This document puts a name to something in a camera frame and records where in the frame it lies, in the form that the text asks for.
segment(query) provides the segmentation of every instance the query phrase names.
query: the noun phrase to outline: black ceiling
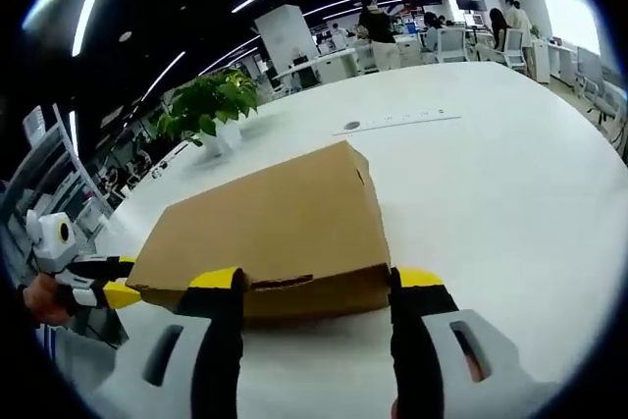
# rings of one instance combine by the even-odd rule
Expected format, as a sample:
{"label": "black ceiling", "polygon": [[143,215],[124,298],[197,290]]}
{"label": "black ceiling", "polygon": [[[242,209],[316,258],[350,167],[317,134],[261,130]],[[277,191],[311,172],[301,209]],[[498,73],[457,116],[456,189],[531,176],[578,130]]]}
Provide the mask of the black ceiling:
{"label": "black ceiling", "polygon": [[[19,125],[24,114],[35,105],[47,109],[56,102],[66,112],[77,110],[81,157],[90,155],[101,137],[101,119],[142,96],[180,52],[186,51],[185,56],[143,107],[154,107],[165,90],[192,79],[252,37],[253,21],[272,8],[289,2],[308,12],[339,0],[259,0],[232,14],[242,1],[97,0],[82,51],[73,58],[72,41],[83,0],[57,0],[28,32],[22,31],[21,23],[34,0],[7,0],[3,10],[9,15],[3,16],[0,27],[2,52],[9,54],[11,70],[0,79],[4,82],[0,86],[8,97],[9,113],[3,116],[9,116],[10,125],[3,134],[9,131],[12,142],[25,142]],[[308,23],[314,26],[322,17],[349,7],[312,15]],[[131,31],[132,37],[121,43],[118,38],[125,31]]]}

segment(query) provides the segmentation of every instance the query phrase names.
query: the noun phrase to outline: brown cardboard box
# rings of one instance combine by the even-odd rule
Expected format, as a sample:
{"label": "brown cardboard box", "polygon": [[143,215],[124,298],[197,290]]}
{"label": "brown cardboard box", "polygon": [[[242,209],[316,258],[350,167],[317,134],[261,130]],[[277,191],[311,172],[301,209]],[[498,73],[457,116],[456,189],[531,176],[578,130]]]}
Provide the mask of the brown cardboard box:
{"label": "brown cardboard box", "polygon": [[232,266],[253,282],[247,320],[386,306],[390,256],[368,161],[344,141],[172,205],[127,284],[175,309],[195,277]]}

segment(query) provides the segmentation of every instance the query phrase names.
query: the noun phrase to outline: hand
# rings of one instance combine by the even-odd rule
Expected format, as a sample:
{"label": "hand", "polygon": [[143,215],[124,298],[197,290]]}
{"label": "hand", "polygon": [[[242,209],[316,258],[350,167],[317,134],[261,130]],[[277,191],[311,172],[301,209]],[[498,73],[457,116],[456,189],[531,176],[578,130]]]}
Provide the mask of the hand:
{"label": "hand", "polygon": [[68,310],[56,300],[58,289],[57,281],[46,274],[37,275],[35,280],[24,288],[24,305],[38,322],[60,326],[70,319]]}

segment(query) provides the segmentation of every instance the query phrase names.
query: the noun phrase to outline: floor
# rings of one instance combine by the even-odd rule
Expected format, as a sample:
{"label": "floor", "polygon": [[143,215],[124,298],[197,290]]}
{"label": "floor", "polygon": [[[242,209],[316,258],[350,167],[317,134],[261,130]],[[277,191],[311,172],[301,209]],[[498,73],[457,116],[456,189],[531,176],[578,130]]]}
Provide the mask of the floor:
{"label": "floor", "polygon": [[592,112],[588,113],[588,111],[592,109],[591,103],[586,99],[578,97],[573,89],[567,84],[558,79],[552,78],[551,82],[546,84],[545,87],[578,110],[583,117],[589,120],[591,124],[602,133],[602,135],[612,144],[617,152],[620,154],[623,152],[623,148],[626,145],[626,137],[628,135],[628,132],[621,132],[621,128],[625,125],[623,121],[616,124],[612,118],[607,118],[605,122],[602,122],[602,126],[599,127],[598,117],[600,114],[595,108]]}

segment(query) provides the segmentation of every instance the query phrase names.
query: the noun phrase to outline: office desk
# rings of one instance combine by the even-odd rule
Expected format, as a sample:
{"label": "office desk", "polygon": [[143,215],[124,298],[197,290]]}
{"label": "office desk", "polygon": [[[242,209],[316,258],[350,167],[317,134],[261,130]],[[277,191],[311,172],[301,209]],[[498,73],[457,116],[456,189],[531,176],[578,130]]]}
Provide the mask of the office desk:
{"label": "office desk", "polygon": [[548,43],[549,72],[570,87],[576,85],[576,68],[573,63],[575,51],[565,46]]}
{"label": "office desk", "polygon": [[[354,120],[439,109],[462,118],[334,135]],[[606,325],[625,273],[628,170],[541,85],[495,63],[405,68],[279,99],[241,131],[232,156],[188,146],[139,184],[98,250],[135,255],[167,206],[346,138],[369,160],[392,262],[443,277],[461,309],[518,346],[533,378],[564,381]],[[144,302],[118,312],[131,337],[169,322]],[[245,333],[241,417],[390,417],[391,331],[381,310]]]}
{"label": "office desk", "polygon": [[331,53],[331,54],[326,54],[325,56],[319,56],[317,58],[314,59],[310,59],[309,61],[305,62],[305,63],[301,63],[297,66],[294,66],[290,69],[288,69],[287,71],[284,71],[280,74],[277,74],[276,76],[273,77],[273,79],[281,79],[285,76],[288,76],[292,73],[296,73],[298,71],[301,71],[303,69],[307,69],[307,68],[311,68],[311,67],[315,67],[320,63],[323,63],[325,61],[332,61],[335,60],[337,58],[351,58],[352,55],[355,53],[355,48],[346,48],[343,49],[341,51],[337,51],[336,53]]}

